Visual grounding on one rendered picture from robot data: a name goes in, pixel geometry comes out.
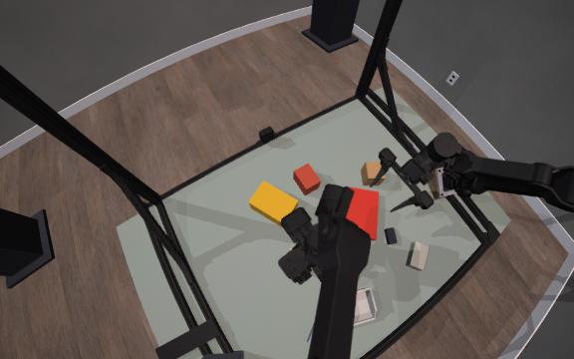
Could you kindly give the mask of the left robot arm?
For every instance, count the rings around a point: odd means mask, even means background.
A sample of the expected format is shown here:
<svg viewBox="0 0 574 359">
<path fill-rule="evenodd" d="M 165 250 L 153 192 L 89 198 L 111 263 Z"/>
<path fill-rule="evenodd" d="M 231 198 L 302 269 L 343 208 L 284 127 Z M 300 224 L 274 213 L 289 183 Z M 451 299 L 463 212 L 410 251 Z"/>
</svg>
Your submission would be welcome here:
<svg viewBox="0 0 574 359">
<path fill-rule="evenodd" d="M 488 190 L 543 197 L 553 206 L 574 212 L 574 166 L 557 168 L 546 163 L 481 158 L 457 144 L 455 136 L 444 132 L 420 151 L 433 168 L 444 163 L 441 175 L 445 191 L 455 189 L 458 196 L 465 197 Z M 418 157 L 410 159 L 402 170 L 413 182 L 417 181 L 416 184 L 425 185 L 434 175 L 428 167 L 423 168 L 419 160 Z M 558 169 L 562 170 L 553 172 Z"/>
</svg>

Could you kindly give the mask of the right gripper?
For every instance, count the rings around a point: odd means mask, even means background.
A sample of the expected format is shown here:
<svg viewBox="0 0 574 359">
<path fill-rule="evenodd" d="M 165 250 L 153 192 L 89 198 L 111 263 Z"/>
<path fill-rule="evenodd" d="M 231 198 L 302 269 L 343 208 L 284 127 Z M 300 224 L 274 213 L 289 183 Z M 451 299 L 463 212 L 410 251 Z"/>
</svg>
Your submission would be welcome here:
<svg viewBox="0 0 574 359">
<path fill-rule="evenodd" d="M 288 213 L 281 219 L 281 225 L 290 236 L 294 243 L 299 242 L 303 247 L 305 253 L 307 252 L 304 239 L 307 231 L 313 226 L 311 223 L 312 218 L 309 216 L 304 207 L 298 207 L 292 212 Z M 309 221 L 309 222 L 308 222 Z M 305 229 L 305 228 L 306 229 Z M 308 230 L 307 230 L 308 229 Z M 322 269 L 320 266 L 315 265 L 312 270 L 322 282 Z"/>
</svg>

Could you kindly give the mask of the yellow block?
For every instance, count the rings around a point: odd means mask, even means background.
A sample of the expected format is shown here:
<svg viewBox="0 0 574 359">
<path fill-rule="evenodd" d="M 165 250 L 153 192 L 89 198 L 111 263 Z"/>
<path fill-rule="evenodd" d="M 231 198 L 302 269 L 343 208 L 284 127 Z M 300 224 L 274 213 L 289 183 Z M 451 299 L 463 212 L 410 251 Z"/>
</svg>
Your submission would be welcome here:
<svg viewBox="0 0 574 359">
<path fill-rule="evenodd" d="M 253 210 L 283 227 L 281 219 L 297 208 L 298 200 L 263 181 L 249 201 L 249 205 Z"/>
</svg>

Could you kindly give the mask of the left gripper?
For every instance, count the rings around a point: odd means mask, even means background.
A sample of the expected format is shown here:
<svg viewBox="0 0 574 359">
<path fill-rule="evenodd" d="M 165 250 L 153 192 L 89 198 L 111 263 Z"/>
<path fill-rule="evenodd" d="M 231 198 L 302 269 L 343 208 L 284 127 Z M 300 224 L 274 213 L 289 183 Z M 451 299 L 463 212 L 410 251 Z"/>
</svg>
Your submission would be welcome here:
<svg viewBox="0 0 574 359">
<path fill-rule="evenodd" d="M 385 157 L 383 159 L 383 157 Z M 415 155 L 420 160 L 418 163 L 424 168 L 428 167 L 430 171 L 433 170 L 431 162 L 425 157 L 423 154 L 418 153 Z M 371 183 L 370 187 L 376 184 L 379 179 L 388 171 L 388 168 L 392 167 L 392 169 L 399 175 L 399 177 L 405 182 L 405 184 L 410 188 L 410 190 L 415 194 L 414 196 L 410 197 L 408 200 L 404 201 L 403 203 L 399 204 L 398 206 L 394 207 L 391 212 L 398 210 L 402 207 L 411 205 L 415 203 L 415 206 L 420 206 L 422 209 L 428 209 L 433 205 L 433 198 L 429 195 L 429 193 L 424 190 L 421 191 L 417 185 L 411 180 L 407 173 L 404 174 L 401 167 L 396 162 L 396 156 L 389 148 L 384 148 L 379 152 L 379 159 L 381 160 L 380 165 L 381 169 L 373 182 Z M 401 174 L 402 173 L 402 174 Z"/>
</svg>

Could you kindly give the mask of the tan cardboard cube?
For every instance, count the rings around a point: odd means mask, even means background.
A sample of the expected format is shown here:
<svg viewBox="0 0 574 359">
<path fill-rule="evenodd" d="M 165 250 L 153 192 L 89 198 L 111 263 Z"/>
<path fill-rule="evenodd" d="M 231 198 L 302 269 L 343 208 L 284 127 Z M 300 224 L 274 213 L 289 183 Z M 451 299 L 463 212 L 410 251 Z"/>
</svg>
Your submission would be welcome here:
<svg viewBox="0 0 574 359">
<path fill-rule="evenodd" d="M 371 185 L 376 175 L 378 174 L 380 168 L 381 168 L 380 163 L 365 162 L 365 164 L 361 169 L 363 185 Z M 386 178 L 385 175 L 383 175 L 383 177 L 375 185 L 380 185 L 385 178 Z"/>
</svg>

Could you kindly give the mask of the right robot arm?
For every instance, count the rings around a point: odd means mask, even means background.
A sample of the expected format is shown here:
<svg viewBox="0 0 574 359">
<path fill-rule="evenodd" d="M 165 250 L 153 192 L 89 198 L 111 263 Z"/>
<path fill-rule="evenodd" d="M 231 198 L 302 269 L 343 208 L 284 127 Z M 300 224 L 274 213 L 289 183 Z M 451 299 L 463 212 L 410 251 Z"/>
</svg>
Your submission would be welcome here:
<svg viewBox="0 0 574 359">
<path fill-rule="evenodd" d="M 305 253 L 298 242 L 278 260 L 286 276 L 300 285 L 312 276 L 311 267 L 323 271 L 307 359 L 351 356 L 358 280 L 371 248 L 370 235 L 346 218 L 354 193 L 347 186 L 326 184 L 315 211 L 318 223 L 304 239 L 309 250 Z"/>
</svg>

